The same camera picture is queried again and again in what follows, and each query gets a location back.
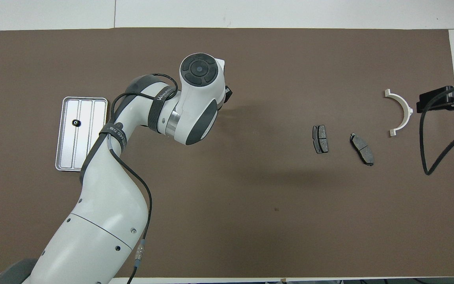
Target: cable connector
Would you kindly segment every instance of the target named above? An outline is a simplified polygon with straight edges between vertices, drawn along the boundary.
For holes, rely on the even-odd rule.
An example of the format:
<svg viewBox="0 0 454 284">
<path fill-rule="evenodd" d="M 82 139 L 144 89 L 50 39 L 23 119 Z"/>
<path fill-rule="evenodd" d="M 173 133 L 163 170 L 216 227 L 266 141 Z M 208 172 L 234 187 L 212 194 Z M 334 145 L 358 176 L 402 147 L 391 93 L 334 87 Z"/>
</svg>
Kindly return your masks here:
<svg viewBox="0 0 454 284">
<path fill-rule="evenodd" d="M 139 242 L 139 246 L 136 249 L 136 254 L 134 255 L 134 266 L 138 267 L 141 263 L 141 259 L 143 258 L 143 253 L 145 252 L 145 239 L 141 239 Z"/>
</svg>

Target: brown mat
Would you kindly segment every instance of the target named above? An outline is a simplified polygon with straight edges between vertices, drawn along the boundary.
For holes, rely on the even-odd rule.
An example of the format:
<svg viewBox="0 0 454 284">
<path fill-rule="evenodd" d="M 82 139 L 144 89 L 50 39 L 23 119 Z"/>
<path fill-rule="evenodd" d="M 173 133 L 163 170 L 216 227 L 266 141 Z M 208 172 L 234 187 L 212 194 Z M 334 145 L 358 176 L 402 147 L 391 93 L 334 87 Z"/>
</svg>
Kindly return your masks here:
<svg viewBox="0 0 454 284">
<path fill-rule="evenodd" d="M 448 33 L 333 29 L 0 31 L 0 271 L 38 257 L 80 194 L 79 174 L 54 168 L 62 99 L 178 79 L 194 52 L 225 59 L 234 95 L 203 142 L 131 137 L 122 157 L 154 195 L 138 277 L 454 275 L 454 149 L 425 176 L 420 115 L 390 138 L 402 108 L 383 97 L 416 111 L 419 93 L 453 85 Z M 427 118 L 433 161 L 454 112 Z M 315 153 L 314 124 L 329 153 Z"/>
</svg>

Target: white table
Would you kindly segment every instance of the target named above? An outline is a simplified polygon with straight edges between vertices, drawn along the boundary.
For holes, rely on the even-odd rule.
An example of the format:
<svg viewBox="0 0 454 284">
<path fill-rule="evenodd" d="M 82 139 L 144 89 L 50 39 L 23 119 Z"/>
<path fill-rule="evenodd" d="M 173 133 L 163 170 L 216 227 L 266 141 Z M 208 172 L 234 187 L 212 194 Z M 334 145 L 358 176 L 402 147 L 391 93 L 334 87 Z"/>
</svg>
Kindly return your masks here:
<svg viewBox="0 0 454 284">
<path fill-rule="evenodd" d="M 0 0 L 0 30 L 113 27 L 449 29 L 454 68 L 454 0 Z M 133 283 L 277 282 L 286 276 L 135 278 Z"/>
</svg>

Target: cable strap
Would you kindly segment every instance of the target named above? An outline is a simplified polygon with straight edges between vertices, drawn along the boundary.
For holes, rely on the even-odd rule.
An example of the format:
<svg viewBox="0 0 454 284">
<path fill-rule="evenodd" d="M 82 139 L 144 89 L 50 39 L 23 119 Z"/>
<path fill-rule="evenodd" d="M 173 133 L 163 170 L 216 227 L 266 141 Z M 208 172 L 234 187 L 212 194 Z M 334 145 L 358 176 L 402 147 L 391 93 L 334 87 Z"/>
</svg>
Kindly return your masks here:
<svg viewBox="0 0 454 284">
<path fill-rule="evenodd" d="M 107 133 L 115 137 L 115 139 L 119 141 L 122 151 L 124 151 L 124 148 L 127 146 L 127 136 L 122 130 L 123 127 L 124 125 L 121 124 L 121 122 L 117 122 L 115 124 L 108 122 L 99 133 Z"/>
<path fill-rule="evenodd" d="M 166 86 L 153 98 L 152 105 L 150 106 L 150 111 L 148 112 L 148 128 L 153 131 L 160 133 L 157 130 L 157 124 L 159 121 L 160 112 L 164 107 L 164 102 L 166 99 L 174 93 L 175 88 L 171 86 Z"/>
</svg>

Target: black brake pad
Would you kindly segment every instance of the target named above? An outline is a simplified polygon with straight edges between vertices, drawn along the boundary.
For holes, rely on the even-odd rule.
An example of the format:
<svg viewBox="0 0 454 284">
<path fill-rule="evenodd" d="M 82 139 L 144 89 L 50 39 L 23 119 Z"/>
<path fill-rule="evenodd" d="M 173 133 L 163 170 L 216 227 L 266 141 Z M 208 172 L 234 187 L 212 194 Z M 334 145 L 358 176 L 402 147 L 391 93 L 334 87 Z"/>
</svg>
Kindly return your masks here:
<svg viewBox="0 0 454 284">
<path fill-rule="evenodd" d="M 364 139 L 360 138 L 360 136 L 356 135 L 355 133 L 352 133 L 350 136 L 350 142 L 358 152 L 358 155 L 360 156 L 364 164 L 368 166 L 374 165 L 374 156 L 372 155 L 372 151 L 367 145 L 367 142 L 364 141 Z"/>
<path fill-rule="evenodd" d="M 313 144 L 317 153 L 328 152 L 327 135 L 323 124 L 313 126 Z"/>
</svg>

